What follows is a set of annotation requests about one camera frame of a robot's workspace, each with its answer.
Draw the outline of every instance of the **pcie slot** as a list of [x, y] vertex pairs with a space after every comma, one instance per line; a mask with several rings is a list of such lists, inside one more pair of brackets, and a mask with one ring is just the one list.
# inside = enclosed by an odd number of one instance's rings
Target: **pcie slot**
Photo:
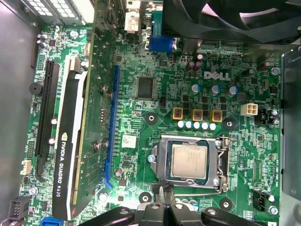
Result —
[[114, 135], [115, 135], [115, 124], [116, 124], [116, 113], [117, 113], [117, 103], [118, 103], [118, 91], [119, 91], [119, 80], [120, 80], [120, 68], [119, 65], [114, 66], [114, 83], [113, 83], [113, 98], [111, 105], [111, 115], [110, 115], [110, 128], [109, 128], [109, 146], [107, 152], [107, 159], [105, 162], [105, 184], [112, 188], [110, 184], [111, 179], [111, 162], [112, 154], [114, 148]]
[[43, 85], [43, 93], [40, 107], [40, 118], [38, 126], [38, 134], [35, 147], [36, 162], [36, 179], [44, 182], [43, 166], [49, 154], [48, 140], [51, 137], [52, 125], [51, 119], [54, 115], [56, 87], [59, 75], [60, 65], [54, 61], [47, 61], [45, 67], [45, 78]]

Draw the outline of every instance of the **sticker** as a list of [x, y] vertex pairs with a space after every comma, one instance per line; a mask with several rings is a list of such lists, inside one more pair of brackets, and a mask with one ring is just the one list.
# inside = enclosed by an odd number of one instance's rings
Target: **sticker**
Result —
[[123, 135], [121, 147], [136, 148], [136, 136]]

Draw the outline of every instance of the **dell logo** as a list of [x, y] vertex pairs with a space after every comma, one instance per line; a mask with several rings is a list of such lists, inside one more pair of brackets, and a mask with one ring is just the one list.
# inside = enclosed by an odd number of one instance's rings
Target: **dell logo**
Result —
[[222, 81], [231, 81], [229, 78], [229, 73], [225, 73], [225, 77], [223, 76], [223, 73], [217, 73], [217, 72], [204, 72], [204, 79], [214, 79], [214, 80], [222, 80]]

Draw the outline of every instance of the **fan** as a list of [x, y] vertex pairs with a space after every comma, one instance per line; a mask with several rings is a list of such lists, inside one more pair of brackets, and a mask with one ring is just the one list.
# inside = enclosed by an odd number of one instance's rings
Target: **fan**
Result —
[[301, 37], [301, 0], [164, 0], [162, 34], [289, 44]]

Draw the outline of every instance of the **motherboard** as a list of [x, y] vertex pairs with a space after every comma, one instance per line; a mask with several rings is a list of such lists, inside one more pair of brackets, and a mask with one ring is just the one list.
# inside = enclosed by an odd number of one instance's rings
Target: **motherboard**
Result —
[[193, 54], [179, 39], [154, 50], [165, 40], [132, 35], [97, 22], [43, 27], [20, 173], [24, 225], [136, 209], [158, 185], [198, 213], [277, 225], [280, 58], [246, 63], [242, 44], [222, 41]]

